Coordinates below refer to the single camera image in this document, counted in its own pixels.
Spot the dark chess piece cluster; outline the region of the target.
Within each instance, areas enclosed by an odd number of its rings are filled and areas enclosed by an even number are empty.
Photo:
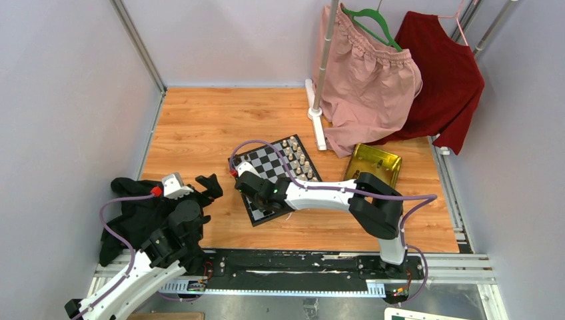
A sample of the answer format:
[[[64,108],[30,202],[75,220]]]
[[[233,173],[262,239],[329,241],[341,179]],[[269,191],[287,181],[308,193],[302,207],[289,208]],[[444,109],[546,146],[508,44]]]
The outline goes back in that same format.
[[[233,158],[233,164],[234,164],[234,166],[238,166],[240,163],[248,161],[248,160],[249,160],[249,158],[245,154],[235,155],[234,158]]]

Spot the black white chess board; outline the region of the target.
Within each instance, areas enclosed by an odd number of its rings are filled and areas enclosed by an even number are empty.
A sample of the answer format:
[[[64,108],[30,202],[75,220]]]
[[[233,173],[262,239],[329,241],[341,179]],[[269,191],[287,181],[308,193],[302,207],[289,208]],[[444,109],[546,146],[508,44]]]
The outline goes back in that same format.
[[[263,179],[268,179],[274,183],[279,177],[293,176],[292,169],[287,163],[286,157],[283,155],[281,148],[278,146],[282,139],[273,141],[271,143],[273,147],[261,145],[243,153],[234,154],[234,156],[241,154],[247,155],[249,158],[248,162],[256,168],[260,176]],[[233,158],[228,158],[228,163],[231,168],[235,167],[233,164]]]

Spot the yellow transparent piece tray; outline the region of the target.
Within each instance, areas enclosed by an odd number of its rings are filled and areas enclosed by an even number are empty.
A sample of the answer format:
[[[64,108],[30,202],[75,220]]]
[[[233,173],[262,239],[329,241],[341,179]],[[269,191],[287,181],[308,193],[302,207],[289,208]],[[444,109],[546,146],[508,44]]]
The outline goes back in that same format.
[[[372,173],[388,186],[396,188],[401,166],[401,156],[370,145],[358,144],[350,156],[344,180],[352,179],[354,172],[359,170],[360,173]]]

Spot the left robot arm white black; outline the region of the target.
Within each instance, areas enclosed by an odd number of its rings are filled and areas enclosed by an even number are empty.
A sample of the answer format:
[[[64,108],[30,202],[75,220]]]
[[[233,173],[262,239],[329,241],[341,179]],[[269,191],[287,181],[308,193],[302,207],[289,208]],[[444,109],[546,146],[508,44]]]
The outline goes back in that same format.
[[[115,202],[172,199],[177,206],[142,243],[134,247],[108,225],[104,229],[130,251],[129,262],[101,289],[90,297],[71,299],[65,304],[70,319],[126,319],[142,302],[161,287],[181,275],[197,275],[206,283],[215,265],[199,242],[203,226],[211,218],[203,209],[223,196],[215,174],[199,175],[199,192],[185,185],[178,173],[164,177],[148,195],[119,197]]]

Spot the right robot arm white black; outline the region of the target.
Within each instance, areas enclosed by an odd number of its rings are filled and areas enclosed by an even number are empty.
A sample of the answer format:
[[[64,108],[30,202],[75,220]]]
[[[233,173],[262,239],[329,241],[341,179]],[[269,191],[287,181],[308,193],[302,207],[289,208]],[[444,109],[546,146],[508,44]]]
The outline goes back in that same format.
[[[403,197],[371,173],[338,182],[303,181],[279,177],[275,182],[245,171],[235,189],[263,211],[291,213],[304,209],[330,209],[350,213],[378,240],[380,268],[389,278],[407,269],[406,249],[400,238]]]

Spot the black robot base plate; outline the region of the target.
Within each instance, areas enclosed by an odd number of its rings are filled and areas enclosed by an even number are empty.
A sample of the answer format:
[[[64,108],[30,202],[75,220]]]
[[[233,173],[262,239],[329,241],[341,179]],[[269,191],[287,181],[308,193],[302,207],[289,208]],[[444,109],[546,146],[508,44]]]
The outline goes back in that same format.
[[[215,249],[206,252],[202,281],[189,293],[297,297],[371,297],[408,301],[425,286],[426,262],[407,255],[400,265],[378,253]]]

